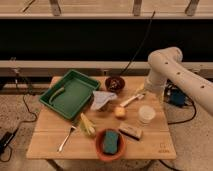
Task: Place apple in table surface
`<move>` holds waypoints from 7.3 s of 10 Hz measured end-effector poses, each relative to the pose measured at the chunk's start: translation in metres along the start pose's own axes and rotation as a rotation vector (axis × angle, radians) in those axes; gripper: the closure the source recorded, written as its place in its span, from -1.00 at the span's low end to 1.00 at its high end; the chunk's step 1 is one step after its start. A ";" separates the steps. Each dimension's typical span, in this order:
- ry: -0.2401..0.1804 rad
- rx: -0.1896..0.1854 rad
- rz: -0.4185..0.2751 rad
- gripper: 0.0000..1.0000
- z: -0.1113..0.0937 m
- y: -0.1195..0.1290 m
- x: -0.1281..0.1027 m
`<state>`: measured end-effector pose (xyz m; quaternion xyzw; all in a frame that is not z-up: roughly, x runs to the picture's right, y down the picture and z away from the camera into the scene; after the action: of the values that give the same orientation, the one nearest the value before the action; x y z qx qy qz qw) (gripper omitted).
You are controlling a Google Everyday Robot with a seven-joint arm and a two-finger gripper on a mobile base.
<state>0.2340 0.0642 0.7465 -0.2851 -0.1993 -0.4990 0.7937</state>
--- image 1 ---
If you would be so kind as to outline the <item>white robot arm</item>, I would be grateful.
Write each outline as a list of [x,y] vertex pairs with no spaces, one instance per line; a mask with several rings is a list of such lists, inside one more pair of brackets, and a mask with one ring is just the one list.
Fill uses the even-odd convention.
[[213,83],[184,68],[182,58],[178,47],[151,52],[148,56],[150,71],[144,89],[160,95],[170,80],[213,117]]

